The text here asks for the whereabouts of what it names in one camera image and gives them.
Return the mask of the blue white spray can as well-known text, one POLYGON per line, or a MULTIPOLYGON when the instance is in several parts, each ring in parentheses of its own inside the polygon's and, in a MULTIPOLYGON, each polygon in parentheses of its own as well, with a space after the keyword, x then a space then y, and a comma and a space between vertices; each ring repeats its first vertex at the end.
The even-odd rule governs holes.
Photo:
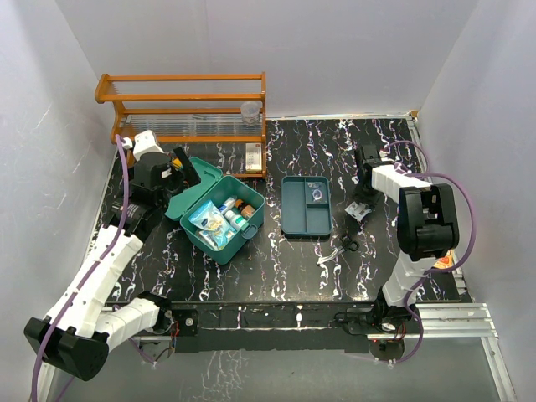
POLYGON ((221 214, 226 214, 228 211, 230 211, 235 206, 236 198, 235 197, 228 197, 220 206, 219 206, 219 212, 221 214))

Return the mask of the teal medicine kit box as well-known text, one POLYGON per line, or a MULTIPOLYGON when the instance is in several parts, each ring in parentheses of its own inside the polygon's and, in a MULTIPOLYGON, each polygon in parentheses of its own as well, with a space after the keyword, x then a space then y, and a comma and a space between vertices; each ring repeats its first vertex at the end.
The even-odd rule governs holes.
POLYGON ((197 157, 200 183, 172 197, 165 215, 216 263, 228 263, 264 223, 265 198, 238 178, 197 157))

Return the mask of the alcohol pad sachets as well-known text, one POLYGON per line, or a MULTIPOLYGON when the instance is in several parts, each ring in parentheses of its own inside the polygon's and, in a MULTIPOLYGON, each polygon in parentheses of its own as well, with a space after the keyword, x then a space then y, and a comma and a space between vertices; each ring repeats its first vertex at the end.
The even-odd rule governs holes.
POLYGON ((372 212, 372 209, 367 204, 353 201, 349 206, 347 206, 345 212, 357 222, 361 222, 368 214, 372 212))

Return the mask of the cotton swab bag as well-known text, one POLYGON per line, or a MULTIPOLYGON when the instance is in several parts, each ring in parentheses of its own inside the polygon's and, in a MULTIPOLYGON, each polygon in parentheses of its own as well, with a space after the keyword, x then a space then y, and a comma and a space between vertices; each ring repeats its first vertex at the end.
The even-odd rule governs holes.
POLYGON ((222 250, 236 235, 236 230, 211 200, 190 214, 188 221, 197 228, 197 236, 215 251, 222 250))

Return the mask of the small clear vial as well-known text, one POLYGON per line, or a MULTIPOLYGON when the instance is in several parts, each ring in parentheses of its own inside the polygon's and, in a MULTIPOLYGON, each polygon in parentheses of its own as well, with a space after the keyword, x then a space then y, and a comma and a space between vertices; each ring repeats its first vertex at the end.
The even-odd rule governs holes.
POLYGON ((307 186, 309 188, 311 203, 325 204, 327 202, 327 189, 325 183, 309 182, 307 186))

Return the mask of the brown syrup bottle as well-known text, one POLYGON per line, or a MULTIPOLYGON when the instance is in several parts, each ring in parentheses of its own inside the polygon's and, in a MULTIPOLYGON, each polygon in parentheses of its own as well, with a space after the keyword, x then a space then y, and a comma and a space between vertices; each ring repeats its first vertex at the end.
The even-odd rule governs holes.
POLYGON ((239 211, 240 215, 245 219, 250 219, 255 214, 255 208, 246 203, 243 199, 237 199, 234 203, 234 206, 239 211))

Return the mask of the white green pill bottle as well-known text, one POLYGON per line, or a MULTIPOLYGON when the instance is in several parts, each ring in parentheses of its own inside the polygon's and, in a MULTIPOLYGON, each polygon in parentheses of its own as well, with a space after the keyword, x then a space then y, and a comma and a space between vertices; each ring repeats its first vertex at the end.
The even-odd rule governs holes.
POLYGON ((236 230, 242 230, 248 223, 246 219, 239 213, 236 213, 234 210, 230 209, 224 214, 224 217, 229 221, 231 226, 236 230))

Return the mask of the teal divided tray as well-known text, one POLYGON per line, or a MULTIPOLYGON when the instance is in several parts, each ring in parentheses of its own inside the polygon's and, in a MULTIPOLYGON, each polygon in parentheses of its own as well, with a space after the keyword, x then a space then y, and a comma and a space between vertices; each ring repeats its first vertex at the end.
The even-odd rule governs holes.
POLYGON ((326 238, 332 233, 329 181, 323 176, 285 176, 281 180, 281 231, 292 238, 326 238), (309 182, 325 183, 327 202, 310 202, 309 182))

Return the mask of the black handled scissors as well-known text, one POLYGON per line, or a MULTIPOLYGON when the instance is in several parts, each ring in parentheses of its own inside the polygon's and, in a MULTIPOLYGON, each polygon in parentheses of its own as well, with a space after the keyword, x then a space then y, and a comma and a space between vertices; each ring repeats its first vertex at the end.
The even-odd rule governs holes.
POLYGON ((359 244, 356 240, 354 240, 349 234, 343 235, 341 238, 341 244, 336 249, 333 250, 333 252, 330 255, 327 256, 321 256, 317 260, 317 265, 325 264, 331 260, 334 260, 339 255, 344 253, 347 250, 350 250, 352 252, 357 251, 359 244))

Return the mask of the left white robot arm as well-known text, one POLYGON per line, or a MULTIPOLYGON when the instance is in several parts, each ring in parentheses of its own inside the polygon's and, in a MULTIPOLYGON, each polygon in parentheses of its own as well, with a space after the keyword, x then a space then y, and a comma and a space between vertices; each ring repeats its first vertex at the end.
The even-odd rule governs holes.
POLYGON ((38 363, 83 381, 93 379, 108 354, 141 331, 167 332, 173 324, 167 298, 142 292, 125 307, 103 313, 117 280, 165 218, 173 197, 197 187, 200 176, 182 147, 148 152, 123 169, 123 188, 104 215, 92 251, 64 295, 23 333, 38 363))

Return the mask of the white upright medicine box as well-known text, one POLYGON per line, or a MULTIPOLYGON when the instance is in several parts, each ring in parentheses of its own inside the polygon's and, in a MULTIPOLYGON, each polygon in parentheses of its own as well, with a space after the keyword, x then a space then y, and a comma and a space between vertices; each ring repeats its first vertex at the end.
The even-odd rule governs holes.
POLYGON ((248 173, 261 173, 263 170, 263 152, 261 143, 245 144, 245 171, 248 173))

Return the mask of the orange wooden shelf rack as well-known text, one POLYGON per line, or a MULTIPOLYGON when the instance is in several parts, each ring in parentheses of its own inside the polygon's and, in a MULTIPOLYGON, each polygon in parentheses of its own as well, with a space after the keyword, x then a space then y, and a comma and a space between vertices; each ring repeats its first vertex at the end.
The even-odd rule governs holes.
POLYGON ((267 175, 266 73, 108 75, 95 88, 99 104, 112 105, 111 138, 152 130, 161 144, 232 144, 244 153, 237 178, 267 175), (262 104, 259 121, 246 125, 240 106, 262 104), (263 170, 245 171, 245 144, 262 144, 263 170))

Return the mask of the clear plastic measuring cup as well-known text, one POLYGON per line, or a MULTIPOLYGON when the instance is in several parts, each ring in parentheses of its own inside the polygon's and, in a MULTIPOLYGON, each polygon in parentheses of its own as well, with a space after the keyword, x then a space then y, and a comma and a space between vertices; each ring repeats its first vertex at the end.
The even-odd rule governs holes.
POLYGON ((240 114, 243 122, 253 126, 260 119, 262 104, 259 101, 248 100, 240 106, 240 114))

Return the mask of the orange blister pack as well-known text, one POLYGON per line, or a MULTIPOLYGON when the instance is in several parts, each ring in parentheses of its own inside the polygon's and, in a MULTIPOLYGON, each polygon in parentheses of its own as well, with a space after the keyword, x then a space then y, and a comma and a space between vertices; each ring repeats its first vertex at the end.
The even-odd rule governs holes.
POLYGON ((454 265, 454 251, 448 250, 446 255, 437 260, 434 264, 435 269, 446 270, 454 265))

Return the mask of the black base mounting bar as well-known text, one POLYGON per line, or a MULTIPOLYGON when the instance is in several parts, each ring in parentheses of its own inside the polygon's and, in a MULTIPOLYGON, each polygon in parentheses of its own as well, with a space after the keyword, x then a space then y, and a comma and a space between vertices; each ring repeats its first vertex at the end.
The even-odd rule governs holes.
POLYGON ((372 343, 400 343, 418 332, 412 319, 371 326, 359 319, 373 302, 169 302, 164 321, 144 342, 169 341, 176 353, 343 350, 366 353, 372 343))

